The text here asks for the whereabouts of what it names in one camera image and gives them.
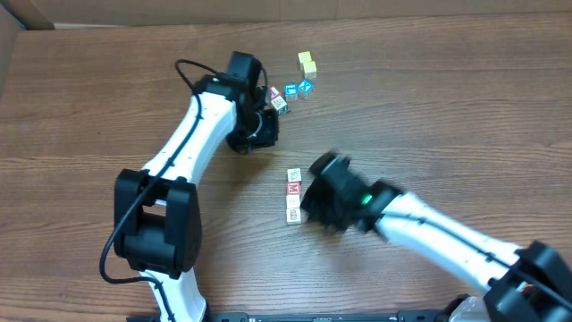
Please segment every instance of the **wood grain surface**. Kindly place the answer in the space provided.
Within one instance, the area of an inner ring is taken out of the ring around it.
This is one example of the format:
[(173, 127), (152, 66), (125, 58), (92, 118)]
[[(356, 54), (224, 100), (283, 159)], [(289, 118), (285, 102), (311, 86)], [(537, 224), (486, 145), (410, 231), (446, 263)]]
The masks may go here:
[[(256, 55), (277, 86), (300, 80), (296, 53), (310, 50), (318, 78), (280, 117), (275, 147), (238, 156), (223, 144), (206, 171), (196, 271), (213, 311), (440, 309), (471, 292), (372, 233), (286, 225), (286, 169), (331, 148), (369, 180), (572, 260), (572, 14), (28, 31), (0, 105), (0, 320), (156, 312), (147, 285), (97, 272), (114, 180), (183, 117), (173, 62), (223, 71), (233, 50)], [(115, 255), (107, 266), (135, 275)]]

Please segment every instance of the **red block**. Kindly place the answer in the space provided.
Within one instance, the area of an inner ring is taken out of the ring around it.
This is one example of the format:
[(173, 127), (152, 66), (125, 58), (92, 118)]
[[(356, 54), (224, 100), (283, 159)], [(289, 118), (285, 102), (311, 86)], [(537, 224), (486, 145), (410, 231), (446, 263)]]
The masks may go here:
[(271, 86), (270, 87), (270, 100), (273, 100), (279, 96), (280, 96), (280, 91), (275, 86)]
[(300, 182), (288, 182), (286, 184), (286, 194), (302, 193), (302, 184)]

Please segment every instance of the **wooden table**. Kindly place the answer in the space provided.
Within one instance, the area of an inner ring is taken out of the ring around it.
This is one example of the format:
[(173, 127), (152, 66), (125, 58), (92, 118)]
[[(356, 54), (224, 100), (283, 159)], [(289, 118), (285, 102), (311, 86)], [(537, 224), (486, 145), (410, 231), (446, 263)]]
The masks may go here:
[[(29, 31), (0, 106), (0, 319), (156, 312), (146, 284), (97, 272), (114, 180), (183, 117), (175, 59), (223, 71), (233, 50), (278, 86), (300, 80), (296, 53), (310, 50), (318, 78), (280, 117), (275, 147), (223, 145), (206, 171), (196, 270), (213, 311), (438, 309), (471, 292), (373, 233), (286, 225), (286, 169), (330, 148), (484, 233), (572, 260), (572, 14)], [(114, 254), (107, 266), (136, 275)]]

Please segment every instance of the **wall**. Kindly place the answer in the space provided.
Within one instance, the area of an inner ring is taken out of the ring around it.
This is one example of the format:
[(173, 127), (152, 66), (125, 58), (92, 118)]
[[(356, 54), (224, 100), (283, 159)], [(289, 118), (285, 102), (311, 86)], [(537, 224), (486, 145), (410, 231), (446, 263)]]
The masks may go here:
[(32, 29), (572, 11), (570, 0), (6, 0)]
[(0, 4), (0, 97), (8, 75), (16, 35), (21, 31), (20, 25)]

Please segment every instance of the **wooden tabletop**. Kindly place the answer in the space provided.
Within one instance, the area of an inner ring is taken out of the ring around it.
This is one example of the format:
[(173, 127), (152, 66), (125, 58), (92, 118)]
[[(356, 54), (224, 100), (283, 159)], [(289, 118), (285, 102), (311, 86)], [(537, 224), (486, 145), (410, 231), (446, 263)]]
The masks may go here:
[[(196, 271), (213, 311), (441, 309), (472, 292), (373, 233), (286, 225), (286, 170), (331, 148), (371, 181), (570, 262), (571, 27), (563, 13), (22, 32), (0, 105), (0, 319), (156, 312), (146, 284), (106, 284), (97, 271), (114, 180), (184, 116), (173, 62), (224, 71), (233, 50), (258, 57), (277, 86), (300, 81), (296, 53), (309, 50), (318, 78), (280, 116), (275, 147), (238, 156), (222, 144), (207, 168)], [(107, 267), (137, 274), (114, 254)]]

